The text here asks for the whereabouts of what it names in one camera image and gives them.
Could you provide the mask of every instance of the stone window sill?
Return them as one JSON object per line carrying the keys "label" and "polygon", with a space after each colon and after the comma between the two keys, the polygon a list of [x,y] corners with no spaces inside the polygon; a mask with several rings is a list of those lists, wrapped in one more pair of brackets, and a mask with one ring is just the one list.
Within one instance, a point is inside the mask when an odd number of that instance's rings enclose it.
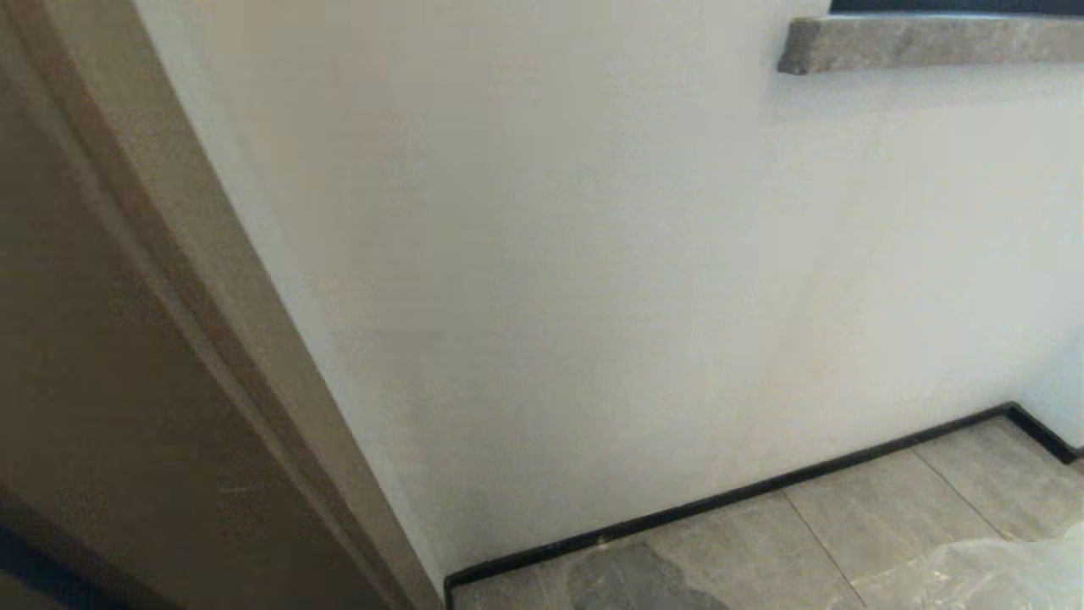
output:
{"label": "stone window sill", "polygon": [[1084,62],[1084,18],[931,13],[797,18],[779,72],[1041,62]]}

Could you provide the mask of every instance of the floor tile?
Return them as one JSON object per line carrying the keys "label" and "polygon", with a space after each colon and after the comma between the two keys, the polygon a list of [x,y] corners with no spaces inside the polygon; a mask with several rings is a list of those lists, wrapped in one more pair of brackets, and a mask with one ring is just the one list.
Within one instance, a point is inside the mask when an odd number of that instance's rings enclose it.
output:
{"label": "floor tile", "polygon": [[564,610],[552,606],[539,581],[539,566],[455,589],[456,610]]}
{"label": "floor tile", "polygon": [[1084,478],[1008,419],[916,449],[1006,540],[1060,536],[1084,521]]}
{"label": "floor tile", "polygon": [[1080,538],[967,541],[855,583],[869,608],[1084,608]]}
{"label": "floor tile", "polygon": [[[577,580],[592,561],[620,563],[628,597],[611,606],[595,605],[598,596],[584,598]],[[782,493],[551,561],[544,564],[542,581],[557,608],[863,608]]]}
{"label": "floor tile", "polygon": [[852,582],[941,545],[999,537],[911,450],[785,493]]}

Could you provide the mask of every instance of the water stain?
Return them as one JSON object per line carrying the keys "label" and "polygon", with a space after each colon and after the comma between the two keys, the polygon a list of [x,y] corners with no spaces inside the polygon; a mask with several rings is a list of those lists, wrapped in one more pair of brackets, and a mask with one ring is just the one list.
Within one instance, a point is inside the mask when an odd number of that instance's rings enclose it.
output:
{"label": "water stain", "polygon": [[575,610],[730,610],[691,588],[681,568],[636,543],[584,559],[568,574]]}

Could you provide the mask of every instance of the black baseboard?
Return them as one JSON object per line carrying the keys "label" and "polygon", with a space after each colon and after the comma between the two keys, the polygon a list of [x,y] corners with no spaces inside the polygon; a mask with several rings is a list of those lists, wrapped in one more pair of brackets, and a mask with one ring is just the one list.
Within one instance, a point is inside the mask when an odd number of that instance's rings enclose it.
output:
{"label": "black baseboard", "polygon": [[1058,437],[1037,419],[1031,417],[1031,414],[1016,403],[1008,405],[1005,416],[1009,418],[1009,421],[1017,425],[1017,428],[1023,430],[1025,434],[1034,439],[1036,443],[1043,445],[1043,449],[1049,452],[1050,455],[1060,459],[1062,464],[1072,464],[1080,459],[1081,455],[1084,455],[1084,449],[1074,447],[1064,442],[1061,437]]}
{"label": "black baseboard", "polygon": [[1008,417],[1012,424],[1020,427],[1020,429],[1028,433],[1029,437],[1043,445],[1043,447],[1054,454],[1054,456],[1061,462],[1068,464],[1080,457],[1080,451],[1068,445],[1064,441],[1058,438],[1057,434],[1054,434],[1049,429],[1028,415],[1028,413],[1024,412],[1019,404],[1008,403],[999,407],[986,410],[955,421],[950,421],[949,424],[930,428],[929,430],[924,430],[909,437],[904,437],[903,439],[877,445],[876,447],[870,447],[843,457],[795,470],[793,472],[780,475],[779,477],[775,477],[766,481],[761,481],[745,488],[724,492],[722,494],[675,508],[660,510],[659,512],[631,519],[616,525],[609,525],[601,530],[572,536],[553,544],[492,559],[465,570],[461,570],[444,579],[444,598],[447,608],[448,610],[452,610],[453,608],[454,600],[452,598],[452,589],[455,587],[482,581],[505,572],[511,572],[534,563],[547,561],[550,559],[560,557],[562,555],[590,548],[608,541],[623,538],[645,530],[650,530],[653,528],[658,528],[659,525],[664,525],[673,521],[693,517],[694,515],[700,515],[701,512],[722,508],[724,506],[747,501],[762,494],[775,492],[790,485],[810,481],[837,470],[857,466],[901,450],[914,447],[915,445],[932,441],[940,437],[944,437],[945,434],[951,434],[963,430],[964,428],[968,428],[999,416]]}

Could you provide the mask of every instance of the gray tile floor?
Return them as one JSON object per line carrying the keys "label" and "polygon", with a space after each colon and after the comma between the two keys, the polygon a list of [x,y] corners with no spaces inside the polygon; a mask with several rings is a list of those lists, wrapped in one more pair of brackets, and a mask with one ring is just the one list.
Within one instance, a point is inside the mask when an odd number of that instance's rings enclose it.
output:
{"label": "gray tile floor", "polygon": [[786,490],[460,587],[460,610],[866,608],[867,576],[958,541],[1084,521],[1070,468],[1005,418]]}

